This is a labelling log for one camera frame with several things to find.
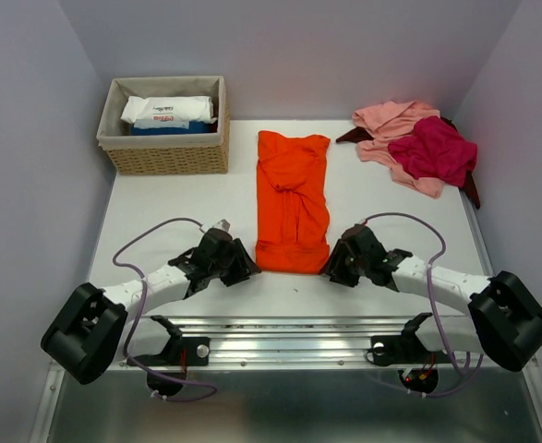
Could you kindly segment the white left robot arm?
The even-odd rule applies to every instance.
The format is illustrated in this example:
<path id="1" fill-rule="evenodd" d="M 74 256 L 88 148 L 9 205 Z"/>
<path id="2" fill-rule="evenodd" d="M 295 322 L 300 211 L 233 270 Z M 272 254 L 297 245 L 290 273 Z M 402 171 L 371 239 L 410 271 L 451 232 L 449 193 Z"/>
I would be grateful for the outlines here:
<path id="1" fill-rule="evenodd" d="M 78 286 L 44 332 L 41 348 L 77 382 L 90 384 L 123 354 L 126 327 L 142 314 L 184 301 L 213 280 L 231 287 L 259 273 L 240 239 L 210 228 L 197 246 L 148 275 L 105 288 Z"/>

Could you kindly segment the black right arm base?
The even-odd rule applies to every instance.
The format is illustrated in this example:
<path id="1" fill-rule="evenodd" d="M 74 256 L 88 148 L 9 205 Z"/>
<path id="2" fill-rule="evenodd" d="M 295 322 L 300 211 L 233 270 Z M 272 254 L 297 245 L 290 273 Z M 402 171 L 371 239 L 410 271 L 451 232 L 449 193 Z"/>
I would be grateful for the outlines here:
<path id="1" fill-rule="evenodd" d="M 436 364 L 450 362 L 443 351 L 429 351 L 417 337 L 418 329 L 431 318 L 430 313 L 421 313 L 406 322 L 397 335 L 373 336 L 365 351 L 365 359 L 372 365 L 410 365 L 409 370 L 398 370 L 400 382 L 411 393 L 426 397 L 433 396 L 439 384 Z"/>

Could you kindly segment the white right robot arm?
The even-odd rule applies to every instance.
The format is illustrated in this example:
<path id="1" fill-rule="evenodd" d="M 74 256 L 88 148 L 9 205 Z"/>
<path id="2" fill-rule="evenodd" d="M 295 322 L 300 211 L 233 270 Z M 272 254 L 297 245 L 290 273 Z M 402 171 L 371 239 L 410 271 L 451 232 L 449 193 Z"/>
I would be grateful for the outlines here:
<path id="1" fill-rule="evenodd" d="M 321 272 L 343 286 L 367 278 L 429 301 L 431 310 L 406 322 L 400 333 L 373 339 L 369 360 L 375 365 L 421 363 L 430 355 L 447 362 L 449 353 L 460 352 L 519 372 L 542 347 L 542 306 L 508 271 L 489 277 L 436 267 L 409 251 L 386 250 L 367 226 L 357 224 L 343 233 Z M 439 305 L 458 316 L 437 316 Z"/>

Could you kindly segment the orange t-shirt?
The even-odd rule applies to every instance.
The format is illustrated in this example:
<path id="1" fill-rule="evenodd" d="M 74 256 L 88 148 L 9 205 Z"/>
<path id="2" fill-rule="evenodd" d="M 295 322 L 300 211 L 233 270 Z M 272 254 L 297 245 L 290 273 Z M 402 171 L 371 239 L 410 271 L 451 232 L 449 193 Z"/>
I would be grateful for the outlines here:
<path id="1" fill-rule="evenodd" d="M 329 258 L 322 135 L 288 138 L 262 130 L 258 140 L 256 262 L 275 272 L 318 274 Z"/>

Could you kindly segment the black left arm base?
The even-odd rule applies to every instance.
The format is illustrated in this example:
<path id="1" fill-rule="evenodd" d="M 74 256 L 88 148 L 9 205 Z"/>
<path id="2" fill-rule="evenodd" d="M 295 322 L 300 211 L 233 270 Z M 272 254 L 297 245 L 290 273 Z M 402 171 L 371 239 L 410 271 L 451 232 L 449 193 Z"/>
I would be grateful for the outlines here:
<path id="1" fill-rule="evenodd" d="M 123 356 L 129 365 L 146 373 L 146 385 L 152 398 L 164 402 L 193 402 L 208 399 L 218 392 L 218 388 L 206 382 L 188 379 L 190 366 L 204 367 L 209 364 L 211 339 L 206 336 L 185 338 L 183 332 L 164 316 L 151 316 L 150 321 L 160 325 L 167 333 L 162 349 L 157 353 L 143 353 L 135 356 L 130 352 L 137 325 L 132 324 L 123 346 Z M 179 397 L 184 387 L 205 389 L 196 397 Z"/>

